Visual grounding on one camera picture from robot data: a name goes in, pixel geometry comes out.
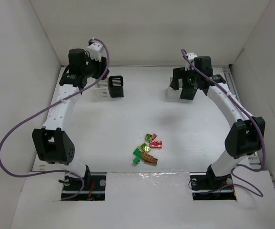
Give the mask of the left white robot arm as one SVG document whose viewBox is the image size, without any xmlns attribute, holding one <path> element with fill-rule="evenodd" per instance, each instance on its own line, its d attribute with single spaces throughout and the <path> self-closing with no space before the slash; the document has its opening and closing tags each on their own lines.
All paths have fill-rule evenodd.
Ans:
<svg viewBox="0 0 275 229">
<path fill-rule="evenodd" d="M 42 127 L 32 132 L 39 160 L 79 175 L 86 185 L 91 180 L 89 167 L 75 157 L 75 146 L 66 129 L 88 78 L 99 79 L 108 74 L 107 59 L 102 56 L 102 51 L 103 47 L 95 43 L 85 50 L 69 50 L 69 64 L 59 81 L 59 104 L 52 108 Z"/>
</svg>

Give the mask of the red lego plate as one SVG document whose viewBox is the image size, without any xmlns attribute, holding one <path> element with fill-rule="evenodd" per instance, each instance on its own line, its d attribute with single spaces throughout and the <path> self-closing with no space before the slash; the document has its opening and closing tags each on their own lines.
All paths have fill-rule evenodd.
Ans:
<svg viewBox="0 0 275 229">
<path fill-rule="evenodd" d="M 163 147 L 163 142 L 162 141 L 150 141 L 150 148 L 162 148 Z"/>
</svg>

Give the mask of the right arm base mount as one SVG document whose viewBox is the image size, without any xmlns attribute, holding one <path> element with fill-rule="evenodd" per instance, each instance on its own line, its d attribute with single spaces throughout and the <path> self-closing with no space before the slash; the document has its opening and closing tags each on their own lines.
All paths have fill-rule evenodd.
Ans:
<svg viewBox="0 0 275 229">
<path fill-rule="evenodd" d="M 189 188 L 192 190 L 193 200 L 237 200 L 231 175 L 209 181 L 206 173 L 190 173 Z"/>
</svg>

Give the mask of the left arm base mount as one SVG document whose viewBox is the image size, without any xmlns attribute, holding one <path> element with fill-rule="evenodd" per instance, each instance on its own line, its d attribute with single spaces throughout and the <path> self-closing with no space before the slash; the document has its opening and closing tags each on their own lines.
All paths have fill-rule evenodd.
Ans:
<svg viewBox="0 0 275 229">
<path fill-rule="evenodd" d="M 61 200 L 63 201 L 104 201 L 107 173 L 91 172 L 90 183 L 85 184 L 81 192 L 81 180 L 66 175 L 61 183 Z"/>
</svg>

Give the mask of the green L-shaped lego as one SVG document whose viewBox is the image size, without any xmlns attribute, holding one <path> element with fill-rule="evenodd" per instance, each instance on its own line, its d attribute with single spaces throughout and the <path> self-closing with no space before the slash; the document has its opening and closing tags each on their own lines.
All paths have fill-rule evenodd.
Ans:
<svg viewBox="0 0 275 229">
<path fill-rule="evenodd" d="M 140 156 L 136 156 L 136 157 L 134 158 L 134 160 L 133 160 L 133 164 L 134 164 L 134 165 L 138 165 L 138 164 L 140 163 L 141 160 L 142 160 L 142 159 L 141 159 Z"/>
</svg>

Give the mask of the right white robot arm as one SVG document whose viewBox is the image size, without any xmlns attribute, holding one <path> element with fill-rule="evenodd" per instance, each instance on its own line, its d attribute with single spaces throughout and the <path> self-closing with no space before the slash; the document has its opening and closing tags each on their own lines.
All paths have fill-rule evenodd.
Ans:
<svg viewBox="0 0 275 229">
<path fill-rule="evenodd" d="M 183 57 L 187 64 L 173 69 L 169 88 L 180 91 L 179 98 L 183 100 L 193 100 L 197 91 L 202 91 L 215 103 L 230 126 L 224 152 L 208 167 L 202 179 L 206 189 L 219 189 L 245 157 L 265 149 L 265 121 L 242 107 L 225 79 L 213 73 L 209 56 L 191 52 L 184 53 Z"/>
</svg>

